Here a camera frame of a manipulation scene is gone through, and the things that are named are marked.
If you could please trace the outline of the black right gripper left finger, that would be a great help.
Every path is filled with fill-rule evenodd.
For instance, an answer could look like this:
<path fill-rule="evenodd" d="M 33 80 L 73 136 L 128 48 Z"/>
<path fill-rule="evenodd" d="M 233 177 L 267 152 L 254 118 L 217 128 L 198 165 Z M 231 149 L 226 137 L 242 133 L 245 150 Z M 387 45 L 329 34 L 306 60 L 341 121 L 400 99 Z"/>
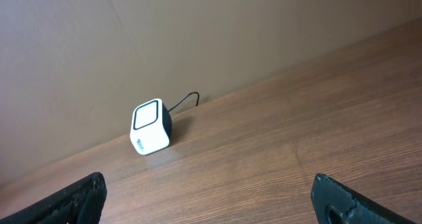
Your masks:
<path fill-rule="evenodd" d="M 94 172 L 1 219 L 1 224 L 98 224 L 107 197 L 104 176 Z"/>

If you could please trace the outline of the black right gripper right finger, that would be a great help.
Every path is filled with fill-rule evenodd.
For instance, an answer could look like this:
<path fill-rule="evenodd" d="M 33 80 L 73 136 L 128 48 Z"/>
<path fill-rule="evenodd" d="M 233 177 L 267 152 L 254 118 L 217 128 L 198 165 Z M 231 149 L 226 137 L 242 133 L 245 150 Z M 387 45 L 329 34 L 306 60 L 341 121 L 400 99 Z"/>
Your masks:
<path fill-rule="evenodd" d="M 311 202 L 319 224 L 415 224 L 322 173 L 315 175 Z"/>

